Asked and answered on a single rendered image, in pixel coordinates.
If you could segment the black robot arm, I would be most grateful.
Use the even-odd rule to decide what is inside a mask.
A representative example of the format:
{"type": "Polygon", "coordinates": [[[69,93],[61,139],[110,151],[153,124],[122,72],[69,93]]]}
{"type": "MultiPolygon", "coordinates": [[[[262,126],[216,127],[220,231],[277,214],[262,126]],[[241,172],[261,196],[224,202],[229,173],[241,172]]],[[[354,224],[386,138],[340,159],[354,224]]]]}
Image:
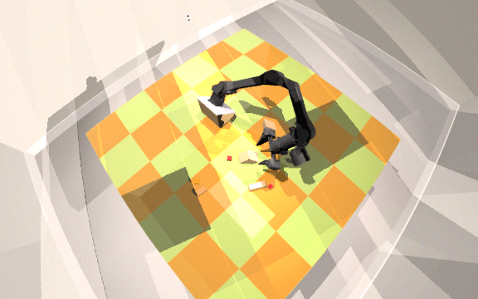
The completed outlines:
{"type": "Polygon", "coordinates": [[[290,150],[290,157],[295,167],[310,161],[305,146],[308,145],[310,139],[316,136],[316,130],[307,115],[303,96],[300,91],[300,84],[286,78],[282,72],[271,69],[252,78],[236,81],[219,81],[218,84],[212,86],[213,93],[210,99],[207,100],[215,107],[223,106],[225,95],[237,94],[237,90],[262,85],[281,86],[289,91],[295,112],[296,128],[289,127],[290,133],[281,136],[281,143],[286,149],[297,146],[297,148],[290,150]]]}

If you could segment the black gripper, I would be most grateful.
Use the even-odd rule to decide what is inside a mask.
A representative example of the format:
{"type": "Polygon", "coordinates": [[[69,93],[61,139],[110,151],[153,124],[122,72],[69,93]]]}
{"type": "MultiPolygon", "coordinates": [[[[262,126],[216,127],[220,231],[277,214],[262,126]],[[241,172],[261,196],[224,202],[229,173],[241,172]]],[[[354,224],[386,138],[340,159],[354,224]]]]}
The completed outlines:
{"type": "Polygon", "coordinates": [[[269,146],[271,150],[271,159],[266,159],[259,163],[259,165],[266,165],[268,169],[271,170],[280,170],[280,161],[276,159],[276,154],[280,154],[282,151],[287,151],[283,144],[281,143],[281,137],[277,137],[276,139],[276,131],[272,128],[266,127],[263,129],[261,138],[257,142],[256,146],[262,145],[265,142],[269,141],[269,146]]]}

